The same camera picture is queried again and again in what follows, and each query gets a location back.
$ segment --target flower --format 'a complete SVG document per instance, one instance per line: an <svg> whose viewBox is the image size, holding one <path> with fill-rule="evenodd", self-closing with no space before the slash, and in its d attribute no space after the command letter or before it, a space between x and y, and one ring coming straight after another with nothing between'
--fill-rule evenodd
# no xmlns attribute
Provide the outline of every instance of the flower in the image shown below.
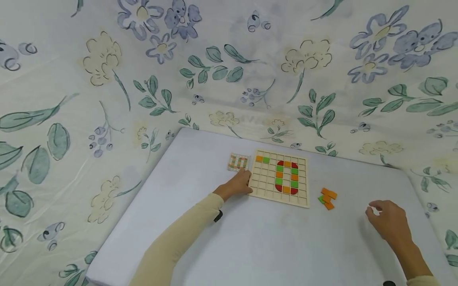
<svg viewBox="0 0 458 286"><path fill-rule="evenodd" d="M393 154L404 150L399 144L388 144L385 141L378 141L376 143L366 143L360 149L360 153L364 155L380 155L380 154Z"/></svg>
<svg viewBox="0 0 458 286"><path fill-rule="evenodd" d="M89 56L82 59L83 68L90 73L90 82L94 86L102 86L111 81L110 71L119 66L121 60L121 47L113 42L107 32L100 33L97 39L86 42Z"/></svg>
<svg viewBox="0 0 458 286"><path fill-rule="evenodd" d="M358 49L355 59L362 59L373 49L375 52L385 47L387 37L394 37L407 29L405 24L396 24L409 10L409 5L395 11L387 21L385 14L372 16L367 25L367 32L360 32L350 41L350 48Z"/></svg>
<svg viewBox="0 0 458 286"><path fill-rule="evenodd" d="M185 16L188 16L188 23L186 26L178 25L186 23ZM183 0L173 0L172 8L167 10L164 17L167 28L172 29L172 39L175 39L177 34L180 34L183 40L187 40L188 36L197 38L197 31L194 25L202 21L199 8L196 5L189 5L188 12L186 13L186 3Z"/></svg>
<svg viewBox="0 0 458 286"><path fill-rule="evenodd" d="M318 66L326 67L333 59L333 56L327 53L329 44L328 40L303 41L299 50L291 49L286 53L286 63L281 65L282 71L296 75L302 70L312 70Z"/></svg>
<svg viewBox="0 0 458 286"><path fill-rule="evenodd" d="M91 201L92 212L87 218L88 222L104 222L109 215L110 209L115 203L115 191L118 189L120 178L115 176L112 181L105 181L100 187L100 193Z"/></svg>
<svg viewBox="0 0 458 286"><path fill-rule="evenodd" d="M150 58L157 58L158 63L162 65L165 60L168 59L171 60L173 59L173 52L172 50L175 49L176 43L170 41L170 34L166 33L165 35L162 36L162 39L159 39L158 36L152 35L151 38L149 39L151 44L153 44L152 49L149 49L146 51L146 55Z"/></svg>
<svg viewBox="0 0 458 286"><path fill-rule="evenodd" d="M385 62L389 58L388 54L382 54L375 58L375 54L371 53L363 60L363 65L357 66L348 72L349 76L353 76L352 83L357 83L362 79L363 83L371 83L375 76L382 76L388 72L388 69L379 64Z"/></svg>
<svg viewBox="0 0 458 286"><path fill-rule="evenodd" d="M215 126L234 126L239 124L239 120L234 118L232 112L224 114L222 111L218 111L215 114L210 114L210 123Z"/></svg>
<svg viewBox="0 0 458 286"><path fill-rule="evenodd" d="M147 30L153 34L159 33L159 27L153 19L159 19L164 14L163 8L148 5L148 2L149 0L118 0L123 10L119 12L118 25L123 29L132 30L140 41L146 39Z"/></svg>
<svg viewBox="0 0 458 286"><path fill-rule="evenodd" d="M435 41L442 33L442 21L432 23L426 26L420 32L412 30L407 34L400 36L396 39L393 50L397 55L390 58L389 65L397 65L401 63L401 69L409 69L414 65L423 67L431 62L431 56L443 50L450 49L455 45L458 39L458 32L449 32L441 36ZM425 51L426 46L435 41L429 51Z"/></svg>

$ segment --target beige sleeve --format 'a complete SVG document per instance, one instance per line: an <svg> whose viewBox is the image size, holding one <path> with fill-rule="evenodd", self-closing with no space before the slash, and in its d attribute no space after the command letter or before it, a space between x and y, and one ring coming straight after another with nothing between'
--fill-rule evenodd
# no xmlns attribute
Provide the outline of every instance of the beige sleeve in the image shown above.
<svg viewBox="0 0 458 286"><path fill-rule="evenodd" d="M129 286L170 286L173 269L219 214L223 199L209 194L172 223L146 250Z"/></svg>
<svg viewBox="0 0 458 286"><path fill-rule="evenodd" d="M407 286L441 286L434 276L418 276L407 281Z"/></svg>

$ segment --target leaf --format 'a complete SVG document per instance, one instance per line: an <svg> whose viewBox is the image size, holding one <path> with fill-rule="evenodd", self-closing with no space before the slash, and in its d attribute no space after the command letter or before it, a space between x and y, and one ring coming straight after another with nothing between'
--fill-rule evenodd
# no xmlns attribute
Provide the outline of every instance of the leaf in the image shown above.
<svg viewBox="0 0 458 286"><path fill-rule="evenodd" d="M426 167L423 169L423 173L425 173L426 175L430 175L430 170L431 170L431 167Z"/></svg>
<svg viewBox="0 0 458 286"><path fill-rule="evenodd" d="M300 114L308 117L308 118L312 118L312 112L313 112L313 107L310 106L310 105L299 105L297 107L297 109L299 110Z"/></svg>
<svg viewBox="0 0 458 286"><path fill-rule="evenodd" d="M89 265L94 260L95 256L97 255L97 251L91 251L86 257L84 258L84 262Z"/></svg>
<svg viewBox="0 0 458 286"><path fill-rule="evenodd" d="M398 84L388 89L388 93L395 96L407 96L407 87L405 84Z"/></svg>
<svg viewBox="0 0 458 286"><path fill-rule="evenodd" d="M166 110L166 109L163 108L163 107L158 107L158 108L156 108L155 110L153 110L149 115L151 115L151 116L159 116L159 115L161 115L162 113L164 113L165 110Z"/></svg>
<svg viewBox="0 0 458 286"><path fill-rule="evenodd" d="M315 147L315 150L317 150L320 153L325 153L326 154L326 148L323 146L317 146Z"/></svg>
<svg viewBox="0 0 458 286"><path fill-rule="evenodd" d="M158 90L158 87L159 87L158 79L155 76L150 76L146 85L149 90L149 93L151 93L151 95L156 95L156 91Z"/></svg>
<svg viewBox="0 0 458 286"><path fill-rule="evenodd" d="M450 266L458 267L458 255L447 254L446 257Z"/></svg>
<svg viewBox="0 0 458 286"><path fill-rule="evenodd" d="M21 172L25 167L30 182L38 185L41 184L48 175L49 163L48 152L43 147L38 146L27 154L24 162L22 162Z"/></svg>
<svg viewBox="0 0 458 286"><path fill-rule="evenodd" d="M151 148L151 152L156 152L157 150L159 150L160 147L161 147L161 143L154 145Z"/></svg>
<svg viewBox="0 0 458 286"><path fill-rule="evenodd" d="M445 233L445 244L447 245L447 249L451 249L452 247L457 245L458 236L456 235L456 233L448 229Z"/></svg>
<svg viewBox="0 0 458 286"><path fill-rule="evenodd" d="M221 59L221 52L219 51L218 47L215 46L211 46L206 49L205 57L214 63L223 62Z"/></svg>
<svg viewBox="0 0 458 286"><path fill-rule="evenodd" d="M401 99L397 99L397 100L394 100L394 101L391 101L390 103L388 103L387 105L385 105L382 110L380 110L381 112L392 112L392 111L395 111L396 109L398 109L399 107L401 107L401 105L404 103L404 100L401 98Z"/></svg>
<svg viewBox="0 0 458 286"><path fill-rule="evenodd" d="M369 116L369 115L371 115L376 109L377 109L377 107L365 109L365 110L361 111L361 113L358 114L358 116L363 116L363 117Z"/></svg>
<svg viewBox="0 0 458 286"><path fill-rule="evenodd" d="M231 70L226 77L227 82L238 82L239 80L242 79L243 76L243 69L241 66L238 66Z"/></svg>
<svg viewBox="0 0 458 286"><path fill-rule="evenodd" d="M421 179L421 183L420 183L420 186L421 186L421 189L424 191L424 192L429 192L428 191L428 185L429 185L429 179L426 178L426 177L423 177L423 179Z"/></svg>
<svg viewBox="0 0 458 286"><path fill-rule="evenodd" d="M199 73L198 81L199 81L199 83L206 83L207 82L207 78L208 78L207 71L206 70L202 70Z"/></svg>
<svg viewBox="0 0 458 286"><path fill-rule="evenodd" d="M156 106L156 103L151 99L151 97L144 97L138 104L148 109Z"/></svg>
<svg viewBox="0 0 458 286"><path fill-rule="evenodd" d="M405 111L407 112L425 112L431 109L435 109L442 105L441 101L435 99L426 99L419 103L409 105Z"/></svg>
<svg viewBox="0 0 458 286"><path fill-rule="evenodd" d="M310 119L301 117L301 118L297 118L297 120L299 120L299 122L306 127L316 128L315 124Z"/></svg>
<svg viewBox="0 0 458 286"><path fill-rule="evenodd" d="M283 140L281 140L280 138L275 138L275 137L272 138L272 141L277 142L277 143L284 143Z"/></svg>
<svg viewBox="0 0 458 286"><path fill-rule="evenodd" d="M190 71L189 69L181 69L180 70L180 73L182 76L184 76L185 78L192 78L193 76L195 76L196 74L193 73L192 71Z"/></svg>
<svg viewBox="0 0 458 286"><path fill-rule="evenodd" d="M6 253L13 253L17 251L17 247L24 242L22 233L14 228L8 226L3 227L4 237L0 241L0 249Z"/></svg>
<svg viewBox="0 0 458 286"><path fill-rule="evenodd" d="M212 78L216 81L222 80L228 74L228 68L222 65L215 67Z"/></svg>
<svg viewBox="0 0 458 286"><path fill-rule="evenodd" d="M192 88L194 87L194 79L188 80L188 82L186 83L186 86L187 86L189 89L192 89Z"/></svg>
<svg viewBox="0 0 458 286"><path fill-rule="evenodd" d="M200 60L200 58L196 57L196 56L190 56L188 58L188 62L195 66L196 68L204 68L205 66L203 65L202 61Z"/></svg>
<svg viewBox="0 0 458 286"><path fill-rule="evenodd" d="M309 91L309 98L311 103L315 103L316 101L316 92L314 89L310 89Z"/></svg>
<svg viewBox="0 0 458 286"><path fill-rule="evenodd" d="M13 147L4 141L0 141L0 170L5 169L22 155L21 147Z"/></svg>
<svg viewBox="0 0 458 286"><path fill-rule="evenodd" d="M378 106L379 104L382 104L382 103L384 103L384 101L382 101L382 99L379 97L368 98L368 99L363 100L363 104L369 107Z"/></svg>
<svg viewBox="0 0 458 286"><path fill-rule="evenodd" d="M22 191L6 193L6 210L17 217L26 217L33 207L33 199Z"/></svg>
<svg viewBox="0 0 458 286"><path fill-rule="evenodd" d="M163 89L161 90L162 98L165 100L165 103L167 104L168 107L170 107L170 104L172 103L172 93L168 89Z"/></svg>
<svg viewBox="0 0 458 286"><path fill-rule="evenodd" d="M424 94L430 96L442 95L442 91L447 88L448 79L445 77L428 77L424 82L420 83L418 89Z"/></svg>
<svg viewBox="0 0 458 286"><path fill-rule="evenodd" d="M135 85L135 87L136 87L138 90L140 90L141 92L146 92L146 89L144 89L144 88L142 87L142 84L139 83L138 81L134 80L134 85Z"/></svg>
<svg viewBox="0 0 458 286"><path fill-rule="evenodd" d="M189 123L188 123L186 120L184 120L184 119L178 120L178 123L183 124L183 125L188 125L188 126L190 126Z"/></svg>
<svg viewBox="0 0 458 286"><path fill-rule="evenodd" d="M334 110L330 109L326 111L324 114L323 122L321 123L320 129L323 128L325 125L331 123L334 120L334 117L336 116Z"/></svg>
<svg viewBox="0 0 458 286"><path fill-rule="evenodd" d="M325 97L322 100L320 100L320 102L318 103L318 105L316 107L316 114L318 114L318 112L320 112L320 110L325 109L329 104L331 104L335 98L336 98L336 94L335 93L331 93L327 97Z"/></svg>
<svg viewBox="0 0 458 286"><path fill-rule="evenodd" d="M437 109L434 109L433 111L428 112L428 116L439 116L439 115L444 115L449 112L455 111L458 109L458 102L449 104L449 105L444 105L441 106Z"/></svg>
<svg viewBox="0 0 458 286"><path fill-rule="evenodd" d="M70 148L70 133L60 123L51 125L48 131L48 149L54 160L62 159Z"/></svg>

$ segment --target floral wallpaper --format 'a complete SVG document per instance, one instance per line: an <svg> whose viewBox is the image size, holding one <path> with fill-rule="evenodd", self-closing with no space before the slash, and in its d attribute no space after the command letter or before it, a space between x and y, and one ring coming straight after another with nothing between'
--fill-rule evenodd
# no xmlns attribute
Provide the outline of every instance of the floral wallpaper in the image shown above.
<svg viewBox="0 0 458 286"><path fill-rule="evenodd" d="M439 2L3 3L0 284L91 285L180 128L402 169L458 277L458 2Z"/></svg>

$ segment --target white table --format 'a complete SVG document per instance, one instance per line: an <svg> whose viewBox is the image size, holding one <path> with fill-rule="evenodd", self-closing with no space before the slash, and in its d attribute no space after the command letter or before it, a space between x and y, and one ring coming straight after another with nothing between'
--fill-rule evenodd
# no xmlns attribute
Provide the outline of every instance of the white table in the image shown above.
<svg viewBox="0 0 458 286"><path fill-rule="evenodd" d="M365 217L372 200L403 207L432 272L442 286L458 285L402 171L192 129L176 136L87 278L103 286L127 286L154 239L235 174L227 171L231 152L253 155L256 149L308 158L311 208L249 196L230 199L222 219L177 264L173 286L381 286L386 280L405 285L394 253ZM338 193L334 210L316 199L322 187Z"/></svg>

